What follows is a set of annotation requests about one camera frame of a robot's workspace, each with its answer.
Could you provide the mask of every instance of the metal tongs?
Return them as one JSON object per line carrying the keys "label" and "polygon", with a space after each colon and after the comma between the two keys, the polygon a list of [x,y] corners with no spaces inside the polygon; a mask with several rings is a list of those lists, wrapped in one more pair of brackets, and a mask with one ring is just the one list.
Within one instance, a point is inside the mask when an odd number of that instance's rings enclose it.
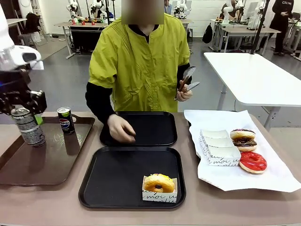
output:
{"label": "metal tongs", "polygon": [[[184,85],[188,82],[188,80],[190,79],[190,77],[192,76],[192,74],[195,72],[196,70],[196,67],[195,66],[192,66],[192,67],[189,67],[187,68],[185,71],[184,71],[184,74],[183,74],[183,82],[182,84],[180,85],[178,91],[181,92],[184,88]],[[199,82],[194,82],[190,85],[188,85],[188,87],[186,88],[186,91],[188,92],[189,90],[192,90],[193,88],[197,87],[199,85]]]}

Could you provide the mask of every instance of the paper box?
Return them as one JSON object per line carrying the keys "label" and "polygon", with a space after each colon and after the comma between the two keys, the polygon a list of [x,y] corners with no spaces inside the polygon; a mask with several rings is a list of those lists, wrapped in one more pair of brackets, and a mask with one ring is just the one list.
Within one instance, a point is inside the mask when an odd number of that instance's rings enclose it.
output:
{"label": "paper box", "polygon": [[201,130],[199,141],[210,166],[238,166],[241,155],[227,131]]}
{"label": "paper box", "polygon": [[144,190],[144,180],[146,176],[143,177],[142,184],[142,200],[153,201],[153,202],[172,202],[176,203],[178,188],[177,188],[177,178],[172,179],[174,182],[174,192],[172,193],[161,193],[161,192],[150,192]]}

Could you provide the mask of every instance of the tray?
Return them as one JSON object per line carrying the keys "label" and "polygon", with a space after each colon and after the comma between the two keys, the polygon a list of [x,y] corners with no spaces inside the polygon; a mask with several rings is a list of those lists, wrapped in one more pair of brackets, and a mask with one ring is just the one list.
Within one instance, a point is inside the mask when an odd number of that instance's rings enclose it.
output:
{"label": "tray", "polygon": [[[142,200],[143,176],[178,179],[176,203]],[[103,147],[95,152],[79,190],[89,208],[175,208],[186,197],[180,154],[169,147]]]}
{"label": "tray", "polygon": [[76,118],[76,133],[64,135],[58,117],[43,117],[46,143],[33,147],[20,136],[0,157],[0,184],[57,185],[64,182],[92,128],[94,118]]}
{"label": "tray", "polygon": [[121,144],[114,140],[104,125],[100,141],[107,146],[170,146],[177,141],[174,116],[168,112],[117,112],[136,132],[136,142]]}

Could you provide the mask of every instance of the pepsi logo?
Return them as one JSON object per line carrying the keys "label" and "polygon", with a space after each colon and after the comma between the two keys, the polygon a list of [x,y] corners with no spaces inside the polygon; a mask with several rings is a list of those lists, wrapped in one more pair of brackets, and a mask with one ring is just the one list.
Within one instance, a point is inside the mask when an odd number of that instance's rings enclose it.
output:
{"label": "pepsi logo", "polygon": [[70,126],[70,122],[67,119],[60,119],[60,123],[63,129],[66,129]]}

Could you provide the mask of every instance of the red frosted donut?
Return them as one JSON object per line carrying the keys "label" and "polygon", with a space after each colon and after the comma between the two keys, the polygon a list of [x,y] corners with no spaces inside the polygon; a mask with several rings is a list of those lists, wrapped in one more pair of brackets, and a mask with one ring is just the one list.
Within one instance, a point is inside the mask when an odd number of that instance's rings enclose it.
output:
{"label": "red frosted donut", "polygon": [[241,152],[239,165],[250,173],[263,173],[267,168],[267,161],[257,153]]}

